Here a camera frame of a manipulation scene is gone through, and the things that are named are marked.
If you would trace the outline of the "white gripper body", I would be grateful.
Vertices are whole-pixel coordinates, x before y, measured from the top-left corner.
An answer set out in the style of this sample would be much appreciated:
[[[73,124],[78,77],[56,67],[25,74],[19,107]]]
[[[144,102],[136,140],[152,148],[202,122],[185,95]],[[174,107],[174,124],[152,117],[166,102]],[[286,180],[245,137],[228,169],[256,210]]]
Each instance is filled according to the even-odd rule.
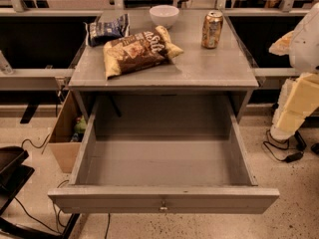
[[[285,105],[288,101],[290,93],[293,89],[294,80],[287,79],[281,87],[279,98],[277,101],[278,107],[275,109],[272,126],[270,128],[271,136],[278,141],[284,141],[291,137],[295,130],[288,124],[290,115],[285,112]]]

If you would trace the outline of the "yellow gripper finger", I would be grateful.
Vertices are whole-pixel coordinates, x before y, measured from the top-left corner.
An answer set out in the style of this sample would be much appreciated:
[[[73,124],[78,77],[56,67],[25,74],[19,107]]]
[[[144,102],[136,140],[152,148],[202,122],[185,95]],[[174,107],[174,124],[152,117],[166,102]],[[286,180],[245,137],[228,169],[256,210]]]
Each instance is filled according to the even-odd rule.
[[[294,80],[293,89],[284,107],[290,115],[289,125],[296,131],[319,108],[319,75],[302,73]]]
[[[293,32],[290,31],[279,38],[275,43],[273,43],[268,51],[277,56],[284,56],[289,54],[289,46],[292,38]]]

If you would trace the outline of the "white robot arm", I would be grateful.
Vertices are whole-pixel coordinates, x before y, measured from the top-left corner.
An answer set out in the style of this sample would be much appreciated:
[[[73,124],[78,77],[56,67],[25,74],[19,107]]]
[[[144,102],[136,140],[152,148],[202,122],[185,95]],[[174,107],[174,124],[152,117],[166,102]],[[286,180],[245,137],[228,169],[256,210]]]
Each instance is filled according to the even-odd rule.
[[[293,31],[272,44],[269,52],[288,55],[290,65],[301,73],[283,84],[272,119],[271,136],[286,140],[319,108],[319,3]]]

